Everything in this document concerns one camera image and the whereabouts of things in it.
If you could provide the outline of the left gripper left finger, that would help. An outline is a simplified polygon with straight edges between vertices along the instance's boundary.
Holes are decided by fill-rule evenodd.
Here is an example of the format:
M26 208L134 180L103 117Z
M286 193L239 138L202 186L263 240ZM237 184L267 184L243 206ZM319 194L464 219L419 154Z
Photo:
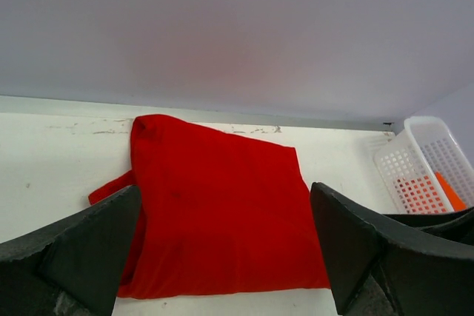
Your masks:
M1 244L2 315L111 315L141 209L127 186Z

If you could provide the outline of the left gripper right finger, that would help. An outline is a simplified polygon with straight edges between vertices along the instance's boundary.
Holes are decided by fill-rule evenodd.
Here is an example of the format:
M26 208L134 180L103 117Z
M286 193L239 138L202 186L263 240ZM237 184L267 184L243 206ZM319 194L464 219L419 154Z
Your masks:
M323 183L310 202L339 315L473 314L473 245L403 225Z

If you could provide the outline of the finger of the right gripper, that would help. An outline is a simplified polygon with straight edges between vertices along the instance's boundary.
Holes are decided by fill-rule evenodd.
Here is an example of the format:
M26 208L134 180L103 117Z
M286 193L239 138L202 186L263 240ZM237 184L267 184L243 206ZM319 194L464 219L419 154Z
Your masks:
M473 245L473 208L431 215L390 214L386 217L403 225L449 241Z

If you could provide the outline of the red t shirt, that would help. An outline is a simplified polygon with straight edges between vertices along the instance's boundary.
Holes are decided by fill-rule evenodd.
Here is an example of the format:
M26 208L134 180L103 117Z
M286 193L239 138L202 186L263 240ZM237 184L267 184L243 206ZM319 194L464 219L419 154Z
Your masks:
M329 287L292 147L144 115L133 122L130 161L89 195L96 204L129 185L141 193L119 297Z

